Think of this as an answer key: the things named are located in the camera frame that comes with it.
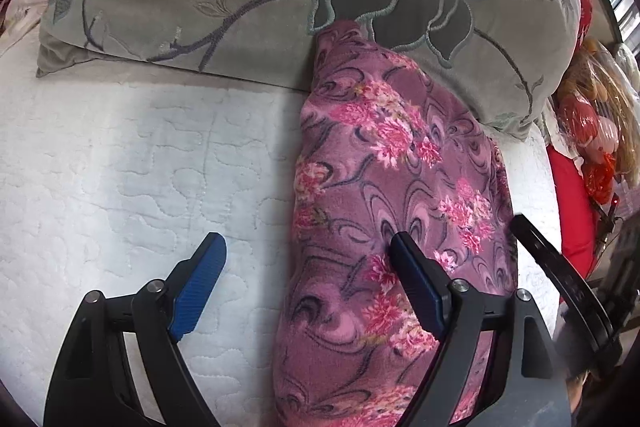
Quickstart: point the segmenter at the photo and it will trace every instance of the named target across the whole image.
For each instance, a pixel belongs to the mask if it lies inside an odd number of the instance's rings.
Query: silver bolt
[[[153,279],[146,284],[146,291],[149,293],[158,293],[164,288],[164,281],[162,279]]]
[[[529,302],[532,299],[531,294],[524,288],[518,288],[516,291],[516,296],[518,297],[518,299],[525,302]]]
[[[469,283],[464,279],[453,279],[451,287],[460,293],[464,293],[469,290]]]
[[[98,292],[98,290],[92,290],[84,296],[84,300],[93,304],[100,300],[100,292]]]

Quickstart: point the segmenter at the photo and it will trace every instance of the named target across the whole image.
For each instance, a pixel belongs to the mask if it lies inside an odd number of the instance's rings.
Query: white bed sheet
[[[163,278],[215,231],[228,261],[180,350],[223,426],[271,426],[305,95],[139,62],[98,60],[37,80],[37,49],[34,30],[0,59],[0,378],[40,423],[82,296]],[[559,247],[536,132],[524,143],[496,137],[514,209]],[[526,252],[518,268],[553,327],[558,293]],[[135,353],[132,364],[140,377]]]

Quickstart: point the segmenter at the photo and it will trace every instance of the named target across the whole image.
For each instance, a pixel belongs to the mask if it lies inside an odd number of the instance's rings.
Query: purple blanket
[[[287,427],[393,427],[438,342],[386,246],[406,230],[452,277],[511,292],[502,158],[458,99],[351,22],[318,36],[301,125],[294,273],[273,360],[278,416]],[[490,343],[483,333],[452,421],[472,412]]]

